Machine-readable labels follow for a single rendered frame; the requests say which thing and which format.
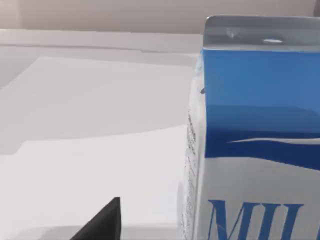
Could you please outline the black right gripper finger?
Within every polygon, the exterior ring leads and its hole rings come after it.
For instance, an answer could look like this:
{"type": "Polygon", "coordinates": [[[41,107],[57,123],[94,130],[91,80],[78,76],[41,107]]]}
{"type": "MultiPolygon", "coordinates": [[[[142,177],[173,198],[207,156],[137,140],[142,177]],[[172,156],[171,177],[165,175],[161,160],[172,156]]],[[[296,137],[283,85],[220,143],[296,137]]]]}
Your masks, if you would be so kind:
{"type": "Polygon", "coordinates": [[[121,240],[120,197],[114,197],[70,240],[121,240]]]}

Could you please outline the blue and white milk carton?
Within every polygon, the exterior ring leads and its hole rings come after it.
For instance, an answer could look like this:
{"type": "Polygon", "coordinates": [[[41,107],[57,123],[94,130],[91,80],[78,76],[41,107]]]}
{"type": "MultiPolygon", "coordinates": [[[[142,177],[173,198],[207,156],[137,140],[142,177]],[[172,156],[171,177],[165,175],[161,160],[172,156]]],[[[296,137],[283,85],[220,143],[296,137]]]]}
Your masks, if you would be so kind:
{"type": "Polygon", "coordinates": [[[183,240],[320,240],[320,17],[206,19],[183,240]]]}

